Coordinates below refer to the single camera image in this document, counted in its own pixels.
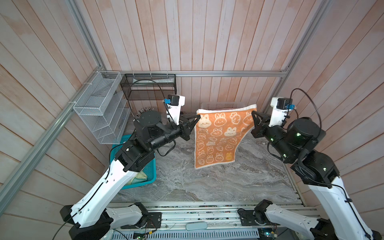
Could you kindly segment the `orange patterned towel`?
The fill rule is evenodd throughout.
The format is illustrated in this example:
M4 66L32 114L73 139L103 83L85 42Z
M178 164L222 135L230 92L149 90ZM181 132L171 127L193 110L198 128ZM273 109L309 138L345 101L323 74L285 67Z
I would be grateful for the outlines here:
M195 168L234 162L240 142L254 128L252 111L257 105L206 113L202 110L197 110L201 119L195 127Z

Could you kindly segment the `pale green towel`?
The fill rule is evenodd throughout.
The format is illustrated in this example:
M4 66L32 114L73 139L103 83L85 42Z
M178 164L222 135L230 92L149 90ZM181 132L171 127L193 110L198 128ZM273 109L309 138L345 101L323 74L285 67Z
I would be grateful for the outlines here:
M144 172L139 172L136 177L132 180L131 184L139 184L146 182L148 179L148 176Z

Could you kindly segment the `white plastic basket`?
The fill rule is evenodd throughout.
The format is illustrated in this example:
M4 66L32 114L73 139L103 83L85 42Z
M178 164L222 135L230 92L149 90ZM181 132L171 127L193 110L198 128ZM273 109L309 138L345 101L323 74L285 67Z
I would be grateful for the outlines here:
M242 102L204 102L201 103L200 109L209 111L232 110L246 107Z

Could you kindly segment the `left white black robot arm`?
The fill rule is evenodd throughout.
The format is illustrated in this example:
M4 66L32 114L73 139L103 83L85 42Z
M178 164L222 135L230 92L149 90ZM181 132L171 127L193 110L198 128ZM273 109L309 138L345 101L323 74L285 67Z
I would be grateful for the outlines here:
M109 230L122 226L146 227L149 212L143 204L117 209L108 205L155 158L159 148L179 137L188 141L200 118L200 115L180 116L178 123L164 125L159 112L143 112L134 121L135 131L115 154L103 176L80 201L61 209L63 221L72 225L71 239L100 240Z

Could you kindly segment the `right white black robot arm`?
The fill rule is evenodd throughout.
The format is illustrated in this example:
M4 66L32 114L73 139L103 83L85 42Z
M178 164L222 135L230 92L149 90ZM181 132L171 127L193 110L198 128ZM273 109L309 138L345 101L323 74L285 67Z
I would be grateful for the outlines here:
M255 207L259 224L276 223L310 240L380 240L379 232L371 230L360 217L349 198L334 161L315 150L323 139L323 131L310 118L293 121L287 130L271 126L269 115L252 112L254 138L266 138L278 153L278 159L291 164L291 169L314 192L328 219L309 218L282 210L271 201L263 200Z

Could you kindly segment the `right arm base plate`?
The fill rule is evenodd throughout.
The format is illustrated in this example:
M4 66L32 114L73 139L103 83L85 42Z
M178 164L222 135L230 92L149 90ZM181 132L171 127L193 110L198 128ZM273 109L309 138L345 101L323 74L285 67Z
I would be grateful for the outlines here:
M237 209L242 226L275 226L276 223L270 222L267 217L257 215L254 210Z

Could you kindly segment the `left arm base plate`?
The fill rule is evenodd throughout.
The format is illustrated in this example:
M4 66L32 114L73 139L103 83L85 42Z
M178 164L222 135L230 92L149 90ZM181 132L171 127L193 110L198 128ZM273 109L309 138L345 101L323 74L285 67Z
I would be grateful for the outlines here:
M125 225L122 226L121 229L159 229L162 223L162 213L161 212L153 212L148 213L136 225Z

